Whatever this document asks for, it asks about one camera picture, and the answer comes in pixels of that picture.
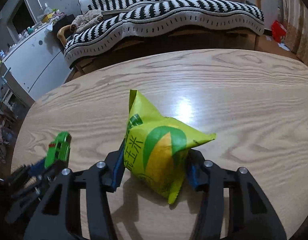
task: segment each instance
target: brown curtain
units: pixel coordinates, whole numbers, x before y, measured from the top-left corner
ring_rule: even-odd
[[[302,0],[283,0],[285,44],[308,66],[308,9]]]

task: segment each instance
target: green snack bag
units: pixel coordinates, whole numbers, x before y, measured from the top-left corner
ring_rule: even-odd
[[[215,138],[162,116],[139,91],[130,91],[124,165],[169,204],[182,186],[188,150]]]

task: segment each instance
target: cabinet door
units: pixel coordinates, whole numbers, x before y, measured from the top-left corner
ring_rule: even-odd
[[[29,92],[30,96],[34,100],[39,99],[44,94],[62,85],[70,72],[64,55],[60,52],[34,83]]]
[[[42,28],[30,36],[5,61],[6,67],[11,67],[10,72],[26,92],[61,51],[53,33],[45,33],[44,30]]]

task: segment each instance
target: table top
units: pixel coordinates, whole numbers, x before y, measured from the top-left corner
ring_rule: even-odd
[[[62,130],[73,138],[73,171],[104,160],[124,138],[130,89],[141,91],[162,115],[216,132],[215,141],[198,147],[204,157],[225,169],[247,167],[287,237],[294,234],[308,215],[308,67],[287,57],[232,49],[179,51],[84,75],[31,107],[12,169],[45,156]],[[179,240],[190,238],[202,194],[185,182],[177,204],[169,207],[126,170],[108,197],[119,239]],[[82,219],[86,236],[86,208]]]

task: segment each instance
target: wood grain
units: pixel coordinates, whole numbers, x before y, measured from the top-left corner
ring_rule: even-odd
[[[62,130],[73,137],[73,171],[104,160],[124,137],[130,89],[140,90],[163,115],[216,132],[217,139],[199,150],[222,168],[247,167],[292,236],[308,215],[308,67],[287,57],[232,49],[181,51],[82,76],[32,106],[12,169],[45,156]],[[135,240],[189,239],[201,200],[185,183],[178,203],[169,207],[129,171],[108,196],[119,239]],[[86,223],[82,226],[86,235]]]

